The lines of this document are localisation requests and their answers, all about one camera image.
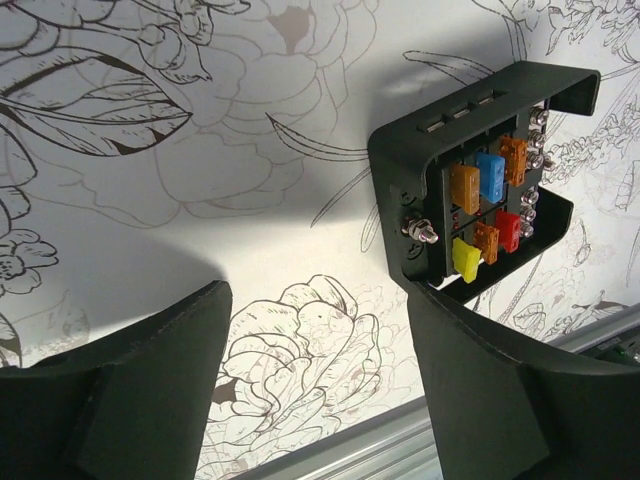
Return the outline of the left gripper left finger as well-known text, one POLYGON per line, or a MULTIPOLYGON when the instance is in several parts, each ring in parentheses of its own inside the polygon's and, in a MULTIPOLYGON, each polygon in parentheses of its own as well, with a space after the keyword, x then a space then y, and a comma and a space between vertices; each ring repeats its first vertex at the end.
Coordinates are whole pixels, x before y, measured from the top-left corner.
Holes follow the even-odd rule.
POLYGON ((215 281, 91 343, 4 368, 2 477, 193 478, 232 301, 215 281))

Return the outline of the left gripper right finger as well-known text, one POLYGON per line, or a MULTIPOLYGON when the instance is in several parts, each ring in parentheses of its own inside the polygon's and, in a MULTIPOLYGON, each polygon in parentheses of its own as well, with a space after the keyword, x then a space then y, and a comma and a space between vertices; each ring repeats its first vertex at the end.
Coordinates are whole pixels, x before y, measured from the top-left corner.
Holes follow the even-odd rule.
POLYGON ((439 291, 408 314, 447 479, 635 479, 639 369, 569 353, 439 291))

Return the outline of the yellow blade fuse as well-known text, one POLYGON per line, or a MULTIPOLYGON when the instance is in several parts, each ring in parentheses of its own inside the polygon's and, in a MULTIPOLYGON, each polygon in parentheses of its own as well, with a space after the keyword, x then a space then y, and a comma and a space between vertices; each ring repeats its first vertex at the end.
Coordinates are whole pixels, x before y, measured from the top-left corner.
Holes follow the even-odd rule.
POLYGON ((476 280, 481 255, 482 252, 480 249, 467 244, 461 238, 456 237, 453 239, 453 268, 466 283, 471 283, 476 280))

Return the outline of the orange blade fuse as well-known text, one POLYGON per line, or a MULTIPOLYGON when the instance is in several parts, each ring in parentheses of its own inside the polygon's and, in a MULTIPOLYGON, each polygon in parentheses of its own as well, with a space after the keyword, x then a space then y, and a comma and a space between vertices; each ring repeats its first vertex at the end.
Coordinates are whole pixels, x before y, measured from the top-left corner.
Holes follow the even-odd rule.
POLYGON ((474 246, 481 251, 481 258, 488 265, 492 265, 497 261, 499 235, 499 229, 494 226, 483 222, 477 222, 475 225, 474 246))

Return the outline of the red blade fuse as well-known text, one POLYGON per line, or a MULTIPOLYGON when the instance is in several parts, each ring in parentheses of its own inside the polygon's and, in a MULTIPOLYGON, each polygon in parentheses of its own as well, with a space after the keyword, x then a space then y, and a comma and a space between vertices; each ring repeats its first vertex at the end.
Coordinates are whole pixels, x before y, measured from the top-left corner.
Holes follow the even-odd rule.
POLYGON ((521 217, 519 214, 498 210, 495 227, 499 230, 499 245, 507 252, 514 253, 519 248, 521 217))

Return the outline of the black fuse box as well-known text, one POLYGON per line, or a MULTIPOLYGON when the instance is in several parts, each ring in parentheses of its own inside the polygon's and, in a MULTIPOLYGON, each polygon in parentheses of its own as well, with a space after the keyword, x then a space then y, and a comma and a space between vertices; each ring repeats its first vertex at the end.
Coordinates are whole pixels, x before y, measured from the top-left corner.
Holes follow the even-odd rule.
POLYGON ((463 303, 556 244, 573 205, 541 185, 549 116, 592 115, 600 83, 596 70, 520 61, 375 130, 368 154, 391 278, 463 303), (474 246, 476 223, 495 227, 498 210, 520 215, 519 248, 499 245, 466 283, 452 241, 474 246))

